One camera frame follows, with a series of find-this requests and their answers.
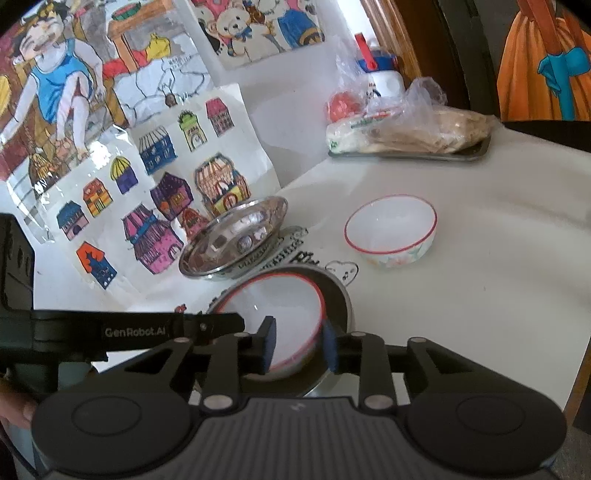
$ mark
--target heart drawing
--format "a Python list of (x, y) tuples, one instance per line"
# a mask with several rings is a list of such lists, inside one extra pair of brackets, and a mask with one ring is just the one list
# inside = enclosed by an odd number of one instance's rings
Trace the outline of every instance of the heart drawing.
[(359, 266), (356, 263), (339, 262), (338, 260), (328, 262), (325, 266), (325, 269), (334, 274), (341, 282), (343, 282), (345, 287), (351, 285), (359, 273)]

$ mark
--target children's drawing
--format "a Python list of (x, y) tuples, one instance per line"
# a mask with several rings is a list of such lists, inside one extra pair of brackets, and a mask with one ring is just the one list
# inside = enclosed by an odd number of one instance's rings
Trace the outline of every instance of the children's drawing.
[(125, 157), (115, 157), (111, 164), (111, 180), (119, 187), (122, 195), (125, 195), (131, 187), (138, 184), (138, 178), (135, 176), (131, 163)]
[(164, 127), (158, 127), (139, 139), (139, 156), (148, 175), (152, 175), (177, 158), (173, 142)]
[(205, 208), (213, 217), (251, 196), (246, 179), (236, 170), (232, 160), (221, 153), (195, 170), (195, 185), (203, 196)]
[(86, 202), (86, 206), (93, 217), (99, 216), (103, 210), (113, 203), (113, 199), (109, 195), (105, 185), (99, 179), (94, 179), (84, 187), (82, 198)]
[(0, 37), (0, 180), (17, 203), (36, 210), (112, 125), (209, 87), (185, 21), (173, 0), (44, 0)]
[(503, 121), (591, 121), (591, 36), (550, 0), (517, 0), (497, 89)]
[(178, 118), (178, 125), (185, 134), (185, 139), (191, 152), (207, 141), (205, 133), (203, 133), (203, 129), (199, 125), (197, 115), (193, 112), (189, 112), (188, 110), (182, 111)]
[(167, 220), (174, 220), (193, 201), (191, 187), (186, 180), (166, 172), (150, 196), (156, 208)]
[(105, 258), (105, 252), (84, 242), (76, 250), (76, 254), (87, 273), (92, 274), (101, 287), (105, 290), (111, 284), (117, 272)]
[(72, 141), (66, 138), (66, 121), (72, 114), (72, 140), (76, 161), (80, 163), (88, 156), (85, 132), (89, 102), (94, 98), (103, 102), (106, 88), (103, 62), (96, 50), (78, 38), (61, 40), (69, 17), (66, 4), (47, 2), (27, 18), (12, 39), (13, 63), (32, 60), (35, 63), (22, 86), (14, 114), (0, 134), (0, 146), (12, 139), (37, 98), (41, 117), (54, 126), (55, 155), (61, 160), (65, 160), (72, 149)]
[(63, 230), (68, 240), (78, 235), (88, 225), (82, 207), (71, 200), (57, 214), (57, 226)]
[(226, 68), (324, 41), (313, 0), (193, 3), (200, 25)]
[(207, 110), (207, 118), (212, 123), (218, 137), (234, 126), (228, 107), (221, 98), (208, 100), (205, 103), (205, 109)]
[(123, 219), (125, 238), (134, 246), (135, 259), (154, 275), (166, 270), (183, 250), (183, 242), (170, 226), (141, 203)]
[(187, 240), (191, 241), (197, 234), (203, 230), (209, 223), (209, 218), (201, 215), (198, 211), (192, 208), (183, 210), (180, 217), (181, 227), (187, 234)]

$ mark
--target stainless steel bowl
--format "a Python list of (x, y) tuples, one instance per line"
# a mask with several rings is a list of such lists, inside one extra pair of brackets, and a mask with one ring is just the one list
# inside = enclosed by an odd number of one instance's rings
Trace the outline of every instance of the stainless steel bowl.
[[(270, 268), (264, 272), (248, 275), (247, 278), (232, 286), (209, 307), (208, 313), (216, 311), (218, 305), (232, 294), (236, 288), (261, 274), (269, 272), (291, 272), (303, 275), (313, 281), (324, 297), (326, 317), (344, 332), (354, 328), (353, 307), (345, 286), (331, 272), (315, 265), (289, 264)], [(337, 376), (326, 368), (322, 349), (316, 349), (314, 355), (298, 372), (281, 380), (261, 382), (253, 380), (250, 375), (241, 378), (241, 389), (249, 394), (286, 394), (303, 397), (305, 395), (327, 394), (334, 387)]]
[(184, 248), (178, 267), (190, 278), (238, 278), (277, 244), (287, 200), (266, 197), (241, 203), (212, 220)]

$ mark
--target orange dress illustration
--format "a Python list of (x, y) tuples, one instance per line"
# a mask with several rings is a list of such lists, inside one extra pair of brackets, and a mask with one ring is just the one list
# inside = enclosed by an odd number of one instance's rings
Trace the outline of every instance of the orange dress illustration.
[(591, 36), (550, 0), (517, 0), (497, 90), (503, 121), (591, 121)]

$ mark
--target colored drawing of houses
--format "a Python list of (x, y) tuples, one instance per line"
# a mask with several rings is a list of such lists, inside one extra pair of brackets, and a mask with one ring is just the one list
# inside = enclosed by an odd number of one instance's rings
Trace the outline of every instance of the colored drawing of houses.
[(166, 172), (150, 196), (167, 220), (174, 220), (193, 201), (191, 187), (179, 177)]
[(69, 201), (57, 214), (57, 226), (63, 230), (70, 241), (86, 225), (88, 225), (86, 215), (82, 212), (82, 207), (76, 202)]
[(193, 112), (189, 112), (188, 110), (183, 111), (178, 118), (178, 125), (185, 134), (185, 139), (191, 152), (207, 141), (205, 133), (199, 125), (197, 115)]
[(93, 247), (90, 243), (84, 242), (76, 250), (76, 254), (87, 273), (92, 274), (101, 287), (105, 290), (113, 281), (117, 272), (105, 258), (105, 252)]
[(205, 102), (205, 108), (207, 110), (207, 118), (212, 123), (213, 129), (216, 131), (218, 137), (234, 126), (228, 107), (224, 105), (221, 98), (208, 100)]
[(181, 227), (187, 232), (187, 239), (191, 241), (195, 236), (207, 226), (209, 219), (192, 208), (183, 211), (180, 217)]
[(158, 127), (139, 139), (139, 156), (148, 175), (177, 158), (173, 142), (164, 127)]
[(155, 275), (172, 265), (183, 250), (170, 222), (158, 220), (144, 204), (123, 219), (123, 226), (125, 238), (134, 246), (135, 259)]
[(232, 160), (221, 153), (195, 170), (195, 185), (203, 196), (205, 208), (213, 217), (251, 196), (246, 179), (234, 168)]
[(84, 187), (82, 198), (86, 202), (86, 206), (93, 217), (97, 217), (100, 212), (113, 203), (113, 199), (109, 195), (105, 185), (99, 179), (94, 179)]
[(111, 164), (111, 180), (117, 183), (119, 191), (125, 195), (131, 187), (138, 184), (131, 163), (125, 157), (115, 157)]

